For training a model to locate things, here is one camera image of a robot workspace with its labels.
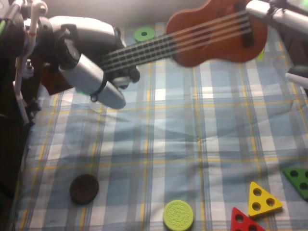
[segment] tablecloth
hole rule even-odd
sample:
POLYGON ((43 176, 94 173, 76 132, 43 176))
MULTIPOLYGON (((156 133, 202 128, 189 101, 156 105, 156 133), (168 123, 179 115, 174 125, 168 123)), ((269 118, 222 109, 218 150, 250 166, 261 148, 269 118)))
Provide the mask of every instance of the tablecloth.
MULTIPOLYGON (((165 24, 152 25, 162 34, 165 24)), ((122 29, 128 44, 135 28, 122 29)), ((286 81, 291 66, 269 31, 262 60, 172 60, 140 66, 121 110, 74 89, 41 97, 16 195, 16 230, 158 231, 165 205, 186 201, 194 231, 230 230, 231 210, 247 214, 252 181, 283 203, 257 220, 266 230, 308 230, 308 203, 282 174, 308 168, 307 97, 286 81), (86 206, 69 196, 90 173, 99 192, 86 206)))

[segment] ukulele string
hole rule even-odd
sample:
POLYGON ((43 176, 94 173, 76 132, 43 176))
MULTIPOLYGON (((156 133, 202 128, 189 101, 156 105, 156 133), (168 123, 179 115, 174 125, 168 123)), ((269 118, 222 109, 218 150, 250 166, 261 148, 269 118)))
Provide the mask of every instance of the ukulele string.
MULTIPOLYGON (((221 17, 221 18, 217 18, 217 19, 214 19, 214 20, 211 20, 211 21, 202 23, 202 24, 198 24, 198 25, 196 25, 196 26, 192 26, 192 27, 189 27, 189 28, 186 28, 186 29, 183 29, 183 30, 180 30, 180 31, 171 33, 171 34, 166 34, 166 35, 163 35, 163 36, 154 38, 154 39, 152 39, 150 42, 156 42, 156 41, 159 41, 159 40, 164 39, 164 38, 174 37, 174 36, 176 36, 176 35, 183 34, 183 33, 189 32, 189 31, 191 31, 191 30, 199 29, 199 28, 204 27, 204 26, 208 26, 208 25, 211 25, 211 24, 214 24, 214 23, 219 23, 219 22, 221 22, 221 21, 228 20, 228 19, 232 19, 232 18, 234 18, 234 17, 242 16, 242 15, 245 15, 245 14, 246 14, 246 11, 245 11, 245 10, 244 10, 244 11, 239 11, 239 12, 237 12, 237 13, 233 13, 233 14, 230 14, 230 15, 227 15, 227 16, 224 16, 224 17, 221 17)), ((138 48, 138 47, 142 47, 143 45, 148 44, 148 42, 149 42, 149 41, 145 41, 145 42, 142 42, 142 43, 138 43, 138 44, 135 44, 135 45, 133 45, 133 46, 130 46, 129 48, 138 48)), ((125 50, 125 48, 122 48, 122 49, 119 49, 119 50, 116 50, 116 51, 112 51, 112 52, 108 53, 107 55, 109 55, 109 56, 111 56, 111 55, 113 55, 113 54, 118 55, 119 52, 124 51, 124 50, 125 50)))
MULTIPOLYGON (((239 20, 233 20, 233 21, 230 21, 230 22, 227 22, 227 23, 224 23, 224 24, 219 24, 217 26, 213 26, 213 27, 210 27, 210 28, 207 28, 207 29, 204 29, 204 30, 200 30, 200 31, 197 31, 197 32, 194 32, 194 33, 191 33, 191 34, 187 34, 187 35, 184 35, 184 36, 181 36, 179 38, 177 38, 177 41, 179 40, 183 40, 183 39, 186 39, 186 38, 189 38, 189 37, 192 37, 192 36, 196 36, 196 35, 199 35, 199 34, 203 34, 203 33, 206 33, 206 32, 210 32, 210 31, 213 31, 213 30, 217 30, 217 29, 220 29, 222 27, 226 27, 226 26, 230 26, 232 24, 237 24, 237 23, 240 23, 240 22, 243 22, 243 21, 247 21, 246 24, 248 23, 248 18, 245 17, 245 18, 241 18, 239 20)), ((154 48, 158 48, 158 47, 161 47, 161 46, 165 46, 165 45, 170 45, 170 43, 172 43, 173 41, 167 41, 165 43, 158 43, 158 44, 154 44, 154 45, 151 45, 151 46, 148 46, 148 47, 144 47, 143 50, 147 49, 154 49, 154 48)), ((134 55, 136 53, 138 53, 139 51, 130 51, 130 52, 127 52, 127 53, 123 53, 123 54, 118 54, 120 51, 116 52, 117 53, 117 56, 114 56, 114 57, 111 57, 109 59, 106 59, 104 60, 101 65, 104 65, 105 63, 107 62, 113 62, 114 60, 118 60, 120 58, 123 58, 125 56, 128 56, 128 55, 134 55)))
MULTIPOLYGON (((243 34, 247 34, 247 33, 250 33, 252 30, 251 29, 247 29, 247 30, 243 30, 242 32, 237 32, 237 33, 233 33, 233 34, 230 34, 230 35, 227 35, 227 36, 224 36, 224 37, 220 37, 220 38, 216 38, 216 39, 212 39, 208 42, 203 42, 203 43, 199 43, 198 45, 192 45, 192 46, 189 46, 189 47, 186 47, 186 48, 182 48, 182 49, 179 49, 177 51, 172 51, 172 52, 169 52, 169 53, 166 53, 166 54, 163 54, 161 55, 161 57, 157 56, 157 58, 166 58, 166 56, 171 56, 171 55, 174 55, 176 53, 180 53, 180 52, 183 52, 183 51, 188 51, 188 50, 191 50, 191 49, 194 49, 194 48, 198 48, 198 47, 201 47, 201 46, 205 46, 205 45, 208 45, 208 44, 211 44, 211 43, 215 43, 215 42, 219 42, 219 41, 222 41, 222 40, 225 40, 225 39, 230 39, 230 38, 233 38, 233 37, 236 37, 236 36, 240 36, 240 35, 243 35, 243 34)), ((145 59, 145 60, 142 60, 142 62, 151 62, 152 59, 151 58, 148 58, 148 59, 145 59)), ((112 69, 109 69, 109 70, 106 70, 104 71, 105 73, 109 73, 109 72, 113 72, 113 71, 117 71, 117 70, 121 70, 123 68, 126 68, 126 67, 130 67, 132 65, 135 65, 135 64, 138 64, 138 62, 134 63, 134 64, 126 64, 126 65, 121 65, 119 67, 115 67, 115 68, 112 68, 112 69)))
MULTIPOLYGON (((179 48, 179 47, 182 47, 184 45, 187 45, 187 44, 190 44, 190 43, 193 43, 193 42, 208 39, 208 38, 211 38, 211 37, 214 37, 214 36, 225 34, 227 32, 232 32, 234 30, 241 29, 241 28, 248 27, 248 26, 249 26, 249 23, 242 24, 241 26, 233 26, 233 27, 230 27, 228 29, 220 30, 218 32, 215 32, 215 33, 212 33, 212 34, 209 34, 209 35, 197 37, 197 38, 194 38, 194 39, 191 39, 191 40, 179 43, 179 44, 174 44, 173 46, 168 47, 168 49, 179 48)), ((166 48, 158 49, 158 50, 155 50, 153 52, 144 53, 142 55, 138 55, 137 57, 131 57, 129 59, 118 60, 117 62, 113 62, 113 63, 108 64, 108 65, 101 64, 100 66, 101 66, 101 68, 103 67, 103 69, 107 69, 109 67, 114 67, 117 64, 127 63, 129 61, 135 61, 135 59, 144 58, 144 57, 149 56, 149 55, 151 56, 152 54, 161 53, 162 51, 166 51, 166 48)))

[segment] green triangle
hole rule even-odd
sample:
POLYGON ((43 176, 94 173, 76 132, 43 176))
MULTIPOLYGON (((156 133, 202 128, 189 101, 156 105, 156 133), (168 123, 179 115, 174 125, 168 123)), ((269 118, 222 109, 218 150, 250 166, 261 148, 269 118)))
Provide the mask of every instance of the green triangle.
POLYGON ((308 169, 284 168, 282 172, 298 194, 308 202, 308 169))

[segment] green disc with hole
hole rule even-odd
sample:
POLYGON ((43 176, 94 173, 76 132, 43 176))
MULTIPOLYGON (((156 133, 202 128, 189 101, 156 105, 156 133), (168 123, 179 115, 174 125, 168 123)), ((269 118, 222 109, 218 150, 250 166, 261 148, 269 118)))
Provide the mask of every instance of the green disc with hole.
POLYGON ((308 169, 285 168, 282 172, 298 194, 308 202, 308 169))
POLYGON ((144 42, 155 37, 155 31, 153 28, 144 26, 138 28, 134 33, 134 38, 136 42, 144 42))
POLYGON ((172 231, 186 231, 193 224, 193 210, 184 201, 171 201, 164 209, 164 223, 172 231))

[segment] ukulele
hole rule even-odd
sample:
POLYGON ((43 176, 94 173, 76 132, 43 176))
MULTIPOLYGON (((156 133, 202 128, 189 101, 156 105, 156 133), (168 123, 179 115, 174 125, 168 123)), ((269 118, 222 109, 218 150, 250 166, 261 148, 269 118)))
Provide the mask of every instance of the ukulele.
MULTIPOLYGON (((267 26, 246 14, 250 0, 208 0, 199 8, 175 13, 166 34, 110 52, 95 63, 112 73, 164 58, 193 67, 210 59, 243 63, 257 57, 267 40, 267 26)), ((43 70, 50 95, 72 88, 59 72, 43 70)))

